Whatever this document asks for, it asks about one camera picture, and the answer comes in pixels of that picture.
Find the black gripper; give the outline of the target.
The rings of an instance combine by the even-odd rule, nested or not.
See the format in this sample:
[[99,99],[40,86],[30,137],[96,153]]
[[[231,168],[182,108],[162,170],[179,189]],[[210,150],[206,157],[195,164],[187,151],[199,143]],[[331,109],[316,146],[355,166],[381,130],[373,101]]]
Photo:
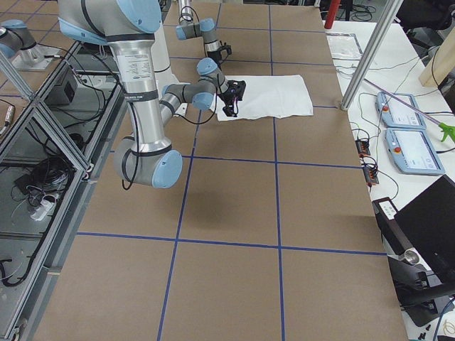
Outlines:
[[220,70],[222,69],[221,65],[223,64],[223,56],[221,50],[208,51],[207,57],[211,58]]
[[227,117],[238,116],[238,106],[235,105],[236,101],[242,101],[243,94],[245,93],[246,82],[243,80],[228,80],[227,89],[223,90],[219,97],[225,103],[223,112]]

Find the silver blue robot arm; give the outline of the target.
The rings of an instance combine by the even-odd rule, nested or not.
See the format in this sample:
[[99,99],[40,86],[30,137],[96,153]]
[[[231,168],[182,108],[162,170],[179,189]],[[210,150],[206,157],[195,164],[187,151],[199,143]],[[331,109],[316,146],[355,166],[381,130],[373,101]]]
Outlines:
[[179,18],[176,36],[179,40],[203,39],[205,56],[211,58],[219,68],[223,63],[223,51],[230,55],[231,46],[218,38],[215,22],[212,18],[199,19],[191,1],[178,1]]
[[153,45],[162,27],[158,1],[59,1],[61,32],[73,40],[107,45],[120,73],[133,133],[114,153],[114,167],[124,182],[170,188],[178,180],[182,155],[164,133],[182,104],[208,110],[220,99],[224,114],[237,116],[246,83],[228,80],[212,53],[197,64],[195,84],[156,83]]

